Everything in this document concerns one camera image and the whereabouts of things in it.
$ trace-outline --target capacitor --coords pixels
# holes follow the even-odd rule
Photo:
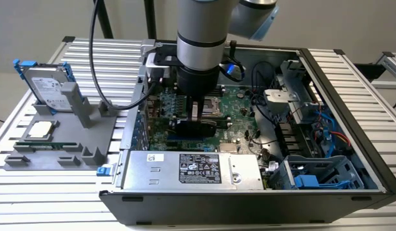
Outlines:
[[[254,134],[254,138],[256,139],[259,136],[260,136],[260,131],[256,130],[256,131],[255,131],[255,134]]]
[[[238,98],[238,99],[243,99],[243,97],[244,97],[244,95],[243,95],[240,92],[238,92],[238,93],[236,93],[236,98]]]
[[[239,112],[240,115],[244,116],[247,114],[247,109],[244,107],[240,107]]]
[[[244,135],[243,136],[244,140],[248,141],[248,131],[247,130],[244,131],[243,135]]]

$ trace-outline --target warning label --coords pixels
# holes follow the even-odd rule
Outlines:
[[[220,184],[216,154],[179,154],[179,182],[182,184]]]

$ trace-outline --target gray stand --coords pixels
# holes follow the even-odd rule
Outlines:
[[[91,119],[88,114],[89,102],[87,98],[84,101],[81,101],[77,84],[75,82],[65,82],[61,87],[61,94],[66,97],[72,112],[80,120],[83,127],[91,127]]]
[[[87,111],[84,106],[77,106],[77,110],[72,106],[75,113],[57,112],[54,115],[46,113],[49,109],[45,105],[34,107],[40,112],[33,116],[18,141],[48,145],[60,142],[76,144],[65,145],[60,150],[42,150],[29,145],[14,145],[14,150],[5,159],[5,170],[95,170],[104,163],[116,113],[108,112],[107,108],[100,109],[99,105],[87,106]],[[28,138],[28,132],[37,121],[50,121],[53,131],[44,138]]]

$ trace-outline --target black ring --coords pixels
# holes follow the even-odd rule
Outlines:
[[[271,9],[275,7],[277,2],[274,4],[263,5],[263,4],[255,4],[248,1],[240,0],[239,4],[244,5],[248,8],[256,9],[256,10],[267,10],[267,9]]]
[[[219,40],[218,42],[195,42],[195,41],[188,40],[186,37],[183,37],[179,34],[179,32],[178,32],[178,37],[180,38],[180,40],[183,42],[186,42],[187,44],[190,44],[194,47],[215,47],[215,46],[219,46],[226,40],[226,36],[224,36],[224,38],[222,40]]]

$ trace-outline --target green circuit board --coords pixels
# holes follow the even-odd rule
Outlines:
[[[258,152],[259,147],[251,146],[244,140],[244,131],[251,135],[256,130],[256,123],[250,113],[250,98],[243,96],[246,89],[238,87],[226,87],[222,97],[207,97],[207,100],[216,102],[219,106],[218,116],[228,116],[231,118],[231,126],[227,129],[216,129],[215,135],[210,138],[194,140],[179,138],[175,132],[169,129],[169,119],[172,115],[183,115],[186,112],[182,96],[176,96],[167,88],[159,94],[160,110],[164,109],[164,114],[160,117],[148,119],[149,127],[149,150],[155,151],[203,151],[219,152],[219,144],[235,143],[238,153],[248,154]]]

